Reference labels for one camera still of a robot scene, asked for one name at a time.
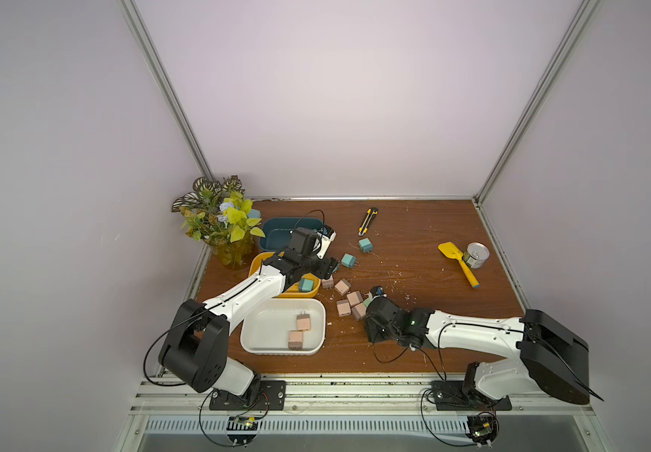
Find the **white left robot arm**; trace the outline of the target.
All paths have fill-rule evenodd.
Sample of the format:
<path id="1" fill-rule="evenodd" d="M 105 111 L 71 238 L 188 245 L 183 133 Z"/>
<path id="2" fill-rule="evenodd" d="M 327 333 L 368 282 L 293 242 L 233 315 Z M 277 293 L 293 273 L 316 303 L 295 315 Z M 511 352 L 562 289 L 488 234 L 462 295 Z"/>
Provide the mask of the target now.
<path id="1" fill-rule="evenodd" d="M 325 225 L 316 231 L 297 227 L 288 245 L 262 261 L 256 272 L 221 295 L 184 301 L 172 326 L 154 341 L 161 345 L 158 363 L 197 393 L 224 391 L 252 405 L 261 376 L 228 357 L 231 333 L 266 301 L 291 288 L 303 276 L 332 276 L 339 262 L 326 255 L 337 233 Z"/>

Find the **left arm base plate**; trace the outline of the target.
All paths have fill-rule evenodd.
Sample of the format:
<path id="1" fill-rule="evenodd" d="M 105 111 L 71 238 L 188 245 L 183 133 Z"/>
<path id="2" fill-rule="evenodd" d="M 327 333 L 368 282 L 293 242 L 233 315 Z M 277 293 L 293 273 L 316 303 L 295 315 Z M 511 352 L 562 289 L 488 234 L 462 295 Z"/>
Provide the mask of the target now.
<path id="1" fill-rule="evenodd" d="M 260 380 L 245 395 L 214 390 L 208 409 L 214 411 L 283 411 L 287 395 L 285 380 Z"/>

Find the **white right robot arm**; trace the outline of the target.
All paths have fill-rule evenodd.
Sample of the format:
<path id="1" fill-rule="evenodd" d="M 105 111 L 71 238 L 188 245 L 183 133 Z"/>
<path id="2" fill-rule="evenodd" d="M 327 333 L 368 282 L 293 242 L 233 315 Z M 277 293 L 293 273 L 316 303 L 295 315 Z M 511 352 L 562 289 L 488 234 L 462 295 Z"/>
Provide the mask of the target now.
<path id="1" fill-rule="evenodd" d="M 463 380 L 462 393 L 483 403 L 544 393 L 583 406 L 596 395 L 589 386 L 587 341 L 540 310 L 520 318 L 472 318 L 429 308 L 408 311 L 376 296 L 366 309 L 366 332 L 374 344 L 497 356 L 493 363 L 470 363 Z"/>

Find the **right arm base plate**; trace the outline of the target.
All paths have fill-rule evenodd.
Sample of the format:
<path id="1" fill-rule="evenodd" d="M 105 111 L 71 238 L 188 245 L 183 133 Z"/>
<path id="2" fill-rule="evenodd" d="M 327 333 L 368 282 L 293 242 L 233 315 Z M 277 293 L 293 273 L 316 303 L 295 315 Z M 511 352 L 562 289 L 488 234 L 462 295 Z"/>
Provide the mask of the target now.
<path id="1" fill-rule="evenodd" d="M 507 412 L 513 409 L 509 397 L 496 400 L 480 395 L 475 390 L 464 392 L 462 382 L 433 380 L 430 390 L 430 395 L 426 398 L 433 402 L 440 412 Z"/>

